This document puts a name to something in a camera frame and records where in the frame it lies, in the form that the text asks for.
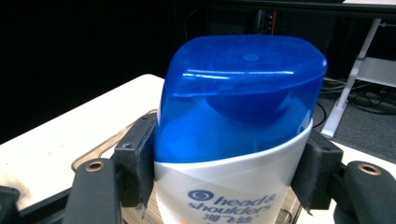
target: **desk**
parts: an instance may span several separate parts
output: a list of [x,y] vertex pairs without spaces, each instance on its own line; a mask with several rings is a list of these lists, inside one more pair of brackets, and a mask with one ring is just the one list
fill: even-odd
[[[0,185],[21,191],[20,209],[70,188],[71,163],[157,108],[162,87],[163,79],[143,75],[4,143],[0,146]],[[345,151],[343,162],[372,162],[396,176],[396,164],[338,146]],[[312,211],[313,217],[303,211],[299,223],[333,223],[332,210]]]

